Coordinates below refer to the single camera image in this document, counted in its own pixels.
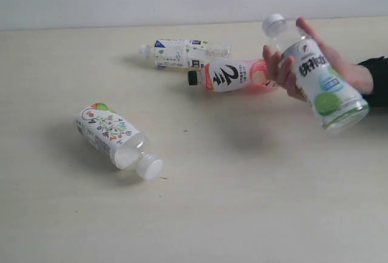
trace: red label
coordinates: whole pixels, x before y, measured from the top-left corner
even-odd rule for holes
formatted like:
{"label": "red label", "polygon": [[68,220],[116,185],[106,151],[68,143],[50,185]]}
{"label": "red label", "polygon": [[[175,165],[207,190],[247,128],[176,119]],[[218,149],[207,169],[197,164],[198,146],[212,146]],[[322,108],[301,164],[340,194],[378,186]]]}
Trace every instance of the red label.
{"label": "red label", "polygon": [[206,73],[206,88],[213,90],[213,83],[212,80],[210,79],[210,74],[209,74],[209,64],[205,66],[205,73]]}

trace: hand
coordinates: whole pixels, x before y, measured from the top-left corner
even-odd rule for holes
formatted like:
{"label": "hand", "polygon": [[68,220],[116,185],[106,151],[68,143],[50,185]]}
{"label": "hand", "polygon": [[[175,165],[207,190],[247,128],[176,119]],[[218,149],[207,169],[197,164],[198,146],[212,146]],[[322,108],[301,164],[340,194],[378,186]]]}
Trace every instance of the hand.
{"label": "hand", "polygon": [[[332,47],[326,45],[318,36],[317,32],[307,23],[304,18],[296,20],[296,25],[310,35],[319,45],[321,51],[332,67],[361,94],[371,94],[373,90],[373,78],[369,70],[364,66],[346,62]],[[263,58],[267,63],[267,77],[287,90],[287,94],[293,98],[305,100],[300,89],[296,87],[296,76],[292,72],[295,66],[295,58],[289,56],[282,66],[279,63],[282,58],[280,52],[271,52],[268,46],[263,48]]]}

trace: white table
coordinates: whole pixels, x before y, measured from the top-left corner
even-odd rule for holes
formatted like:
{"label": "white table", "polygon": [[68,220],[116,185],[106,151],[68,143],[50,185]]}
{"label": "white table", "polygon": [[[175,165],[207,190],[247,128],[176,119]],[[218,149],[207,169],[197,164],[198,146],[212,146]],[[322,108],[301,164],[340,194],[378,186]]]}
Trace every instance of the white table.
{"label": "white table", "polygon": [[[388,18],[313,21],[350,61],[388,51]],[[230,41],[261,24],[0,33],[0,262],[388,262],[388,119],[337,136],[283,90],[204,92],[136,55],[156,38]],[[104,101],[160,177],[127,177],[73,124]]]}

